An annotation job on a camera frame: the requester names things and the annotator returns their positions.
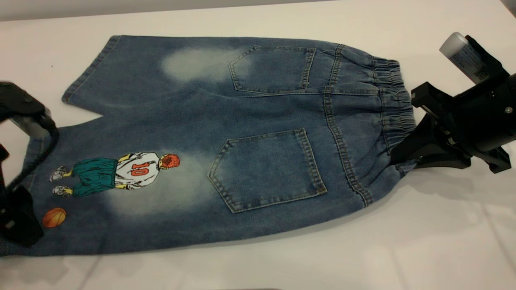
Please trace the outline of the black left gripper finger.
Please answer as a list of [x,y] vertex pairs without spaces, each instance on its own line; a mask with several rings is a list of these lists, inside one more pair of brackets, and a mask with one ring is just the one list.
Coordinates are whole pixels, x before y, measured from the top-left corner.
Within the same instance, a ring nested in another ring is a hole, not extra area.
[[31,247],[43,237],[44,231],[34,213],[33,197],[24,186],[1,192],[0,209],[1,236],[5,240]]

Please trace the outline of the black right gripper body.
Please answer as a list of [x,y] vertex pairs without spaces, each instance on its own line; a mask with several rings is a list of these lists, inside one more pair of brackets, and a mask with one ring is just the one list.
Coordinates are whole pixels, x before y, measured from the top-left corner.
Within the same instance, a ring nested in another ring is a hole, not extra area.
[[492,173],[511,168],[503,149],[515,140],[515,75],[492,77],[452,97],[424,83],[412,90],[412,104],[449,130],[447,143],[483,160]]

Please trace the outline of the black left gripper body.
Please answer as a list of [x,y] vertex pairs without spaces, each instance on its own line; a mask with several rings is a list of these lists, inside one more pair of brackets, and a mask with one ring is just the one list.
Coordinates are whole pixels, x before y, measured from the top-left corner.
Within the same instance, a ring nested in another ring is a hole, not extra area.
[[4,161],[8,157],[9,157],[8,151],[5,149],[5,147],[2,144],[0,144],[0,189],[1,190],[6,189],[4,173],[2,170],[2,163],[4,163]]

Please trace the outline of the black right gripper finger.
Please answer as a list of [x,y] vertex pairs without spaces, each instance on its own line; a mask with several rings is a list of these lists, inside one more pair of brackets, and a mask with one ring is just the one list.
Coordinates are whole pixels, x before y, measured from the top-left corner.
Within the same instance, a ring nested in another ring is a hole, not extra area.
[[421,149],[414,152],[417,157],[416,169],[420,168],[456,168],[465,169],[471,166],[471,154],[462,151]]
[[447,143],[450,132],[435,118],[426,115],[407,138],[396,145],[391,151],[392,163],[417,161],[414,152],[421,149],[452,151],[454,148]]

